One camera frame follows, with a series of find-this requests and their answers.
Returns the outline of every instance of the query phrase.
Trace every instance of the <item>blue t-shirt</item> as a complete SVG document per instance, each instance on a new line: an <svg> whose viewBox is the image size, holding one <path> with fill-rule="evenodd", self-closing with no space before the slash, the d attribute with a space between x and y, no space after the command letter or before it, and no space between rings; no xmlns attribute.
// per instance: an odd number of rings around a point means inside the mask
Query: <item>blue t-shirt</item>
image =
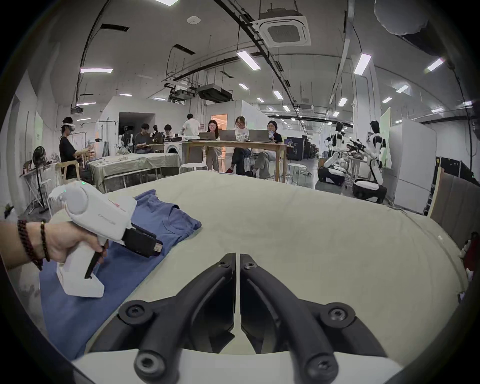
<svg viewBox="0 0 480 384"><path fill-rule="evenodd" d="M108 257L95 275L105 286L102 298L67 295L57 277L57 263L44 264L40 273L42 309L51 343L68 359L81 356L93 334L165 258L172 247L189 237L202 223L175 204L161 202L155 191L135 198L132 223L155 233L163 242L159 256L139 256L112 242Z"/></svg>

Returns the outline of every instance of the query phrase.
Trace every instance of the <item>ceiling air conditioner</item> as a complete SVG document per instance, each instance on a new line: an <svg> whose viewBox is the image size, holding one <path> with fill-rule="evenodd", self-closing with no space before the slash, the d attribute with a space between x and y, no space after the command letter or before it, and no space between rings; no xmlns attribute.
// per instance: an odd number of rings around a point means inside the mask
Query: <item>ceiling air conditioner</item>
<svg viewBox="0 0 480 384"><path fill-rule="evenodd" d="M260 19L253 21L252 25L269 48L312 45L307 18L297 11L285 8L268 10L261 13Z"/></svg>

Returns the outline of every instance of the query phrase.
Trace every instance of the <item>person wearing vr headset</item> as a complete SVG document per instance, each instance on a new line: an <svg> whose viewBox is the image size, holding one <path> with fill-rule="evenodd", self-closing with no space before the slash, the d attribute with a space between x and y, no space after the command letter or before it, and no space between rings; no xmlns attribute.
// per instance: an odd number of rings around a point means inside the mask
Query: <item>person wearing vr headset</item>
<svg viewBox="0 0 480 384"><path fill-rule="evenodd" d="M71 117L66 117L63 119L63 125L61 128L61 139L60 139L60 160L62 163L67 161L78 160L82 155L88 155L91 152L90 148L82 149L81 151L76 151L72 143L68 140L68 136L75 130L75 124ZM77 177L77 171L75 170L75 165L69 165L67 167L67 180L75 179ZM86 174L81 170L80 177L82 180L85 180L91 183L91 177L89 174Z"/></svg>

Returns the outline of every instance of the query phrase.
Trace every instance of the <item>cable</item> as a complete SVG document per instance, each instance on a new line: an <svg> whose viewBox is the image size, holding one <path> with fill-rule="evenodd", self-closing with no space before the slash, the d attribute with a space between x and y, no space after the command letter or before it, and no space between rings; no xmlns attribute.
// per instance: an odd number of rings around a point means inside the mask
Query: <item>cable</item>
<svg viewBox="0 0 480 384"><path fill-rule="evenodd" d="M352 27L353 27L353 30L355 31L355 34L357 35L357 39L359 40L360 51L363 52L363 49L361 48L361 42L360 42L359 34L358 34L357 31L355 30L355 26L354 26L353 24L352 24Z"/></svg>

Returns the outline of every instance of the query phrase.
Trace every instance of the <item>hand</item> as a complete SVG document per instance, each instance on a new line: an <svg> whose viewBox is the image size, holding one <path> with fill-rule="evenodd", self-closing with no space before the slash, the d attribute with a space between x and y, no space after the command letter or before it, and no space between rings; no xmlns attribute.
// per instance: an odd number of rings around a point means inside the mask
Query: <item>hand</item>
<svg viewBox="0 0 480 384"><path fill-rule="evenodd" d="M103 258L107 256L108 241L103 249L96 235L72 222L45 224L45 236L50 259L57 263L64 263L70 248L81 241L86 241L92 249L102 253L99 263L103 263Z"/></svg>

